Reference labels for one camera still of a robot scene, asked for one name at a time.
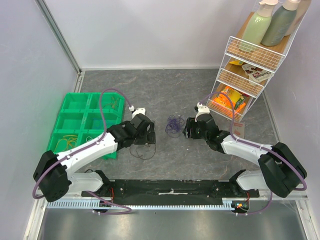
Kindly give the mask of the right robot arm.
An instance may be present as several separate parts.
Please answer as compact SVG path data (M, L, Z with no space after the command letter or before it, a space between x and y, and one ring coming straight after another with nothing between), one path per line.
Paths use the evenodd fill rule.
M242 196L247 190L269 189L273 194L286 198L292 191L300 190L299 185L305 184L306 170L282 142L261 145L235 137L220 130L209 113L187 118L183 134L187 139L204 140L213 151L259 166L257 171L242 171L229 184L229 191L235 197Z

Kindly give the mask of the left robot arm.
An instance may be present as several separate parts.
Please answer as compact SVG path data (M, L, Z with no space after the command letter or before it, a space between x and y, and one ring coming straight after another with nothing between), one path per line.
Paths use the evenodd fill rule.
M67 193L90 191L99 197L110 191L107 178L99 171L79 173L83 166L133 144L154 144L155 123L142 113L132 120L114 124L101 135L70 150L44 152L34 171L32 196L55 202Z

